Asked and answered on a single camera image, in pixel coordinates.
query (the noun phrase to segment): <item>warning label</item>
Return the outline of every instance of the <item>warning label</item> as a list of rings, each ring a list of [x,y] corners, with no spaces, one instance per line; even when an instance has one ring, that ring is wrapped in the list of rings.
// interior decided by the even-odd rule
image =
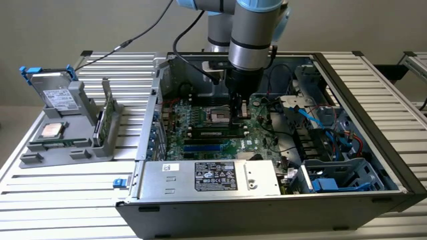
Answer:
[[[194,188],[198,192],[238,190],[235,162],[196,162]]]
[[[78,110],[78,104],[68,89],[43,91],[54,108],[59,111]]]

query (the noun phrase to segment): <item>robotic arm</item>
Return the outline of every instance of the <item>robotic arm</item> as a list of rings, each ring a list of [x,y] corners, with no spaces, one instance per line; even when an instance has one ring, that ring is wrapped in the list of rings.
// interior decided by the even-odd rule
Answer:
[[[288,20],[286,0],[176,0],[182,7],[210,12],[208,42],[212,52],[228,49],[226,74],[232,116],[259,90],[271,42]]]

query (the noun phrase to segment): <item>green circuit board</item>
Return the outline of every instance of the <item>green circuit board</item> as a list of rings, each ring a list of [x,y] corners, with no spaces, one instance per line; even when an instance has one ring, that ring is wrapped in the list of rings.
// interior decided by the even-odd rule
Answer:
[[[226,120],[223,122],[212,123],[208,118],[210,113],[214,113],[215,111],[226,112],[228,106],[192,106],[188,101],[182,100],[172,106],[172,109],[166,108],[163,110],[163,121],[167,125],[167,160],[243,159],[254,153],[260,154],[264,160],[272,160],[274,163],[280,162],[282,156],[280,153],[278,153],[279,147],[270,145],[274,139],[274,134],[262,128],[258,121],[258,116],[264,117],[267,111],[262,105],[254,106],[254,101],[260,103],[262,99],[252,97],[250,100],[248,108],[251,112],[251,119],[240,120],[239,122],[240,126],[246,126],[240,131],[248,132],[248,134],[243,138],[220,139],[220,144],[214,144],[214,147],[211,144],[207,144],[206,147],[208,150],[200,151],[188,150],[188,148],[195,147],[195,145],[186,144],[186,140],[191,140],[191,137],[188,136],[188,128],[203,128],[206,129],[204,134],[218,132],[220,135],[223,132],[231,131],[228,130]],[[212,128],[220,127],[224,127],[224,129],[212,130]],[[263,139],[267,140],[267,146],[263,144]]]

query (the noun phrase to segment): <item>barcode label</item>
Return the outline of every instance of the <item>barcode label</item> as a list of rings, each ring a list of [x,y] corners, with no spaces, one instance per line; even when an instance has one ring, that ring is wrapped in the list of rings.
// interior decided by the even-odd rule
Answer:
[[[43,91],[48,101],[58,111],[78,110],[78,104],[68,89]]]

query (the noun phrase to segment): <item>motherboard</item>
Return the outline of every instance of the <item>motherboard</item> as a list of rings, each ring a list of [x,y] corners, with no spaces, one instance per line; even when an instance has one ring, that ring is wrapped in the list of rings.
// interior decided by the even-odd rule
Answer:
[[[242,119],[230,128],[230,107],[194,106],[190,100],[172,100],[163,108],[167,128],[167,161],[180,160],[272,160],[282,171],[278,140],[262,128],[271,125],[263,99],[251,97],[250,119]]]

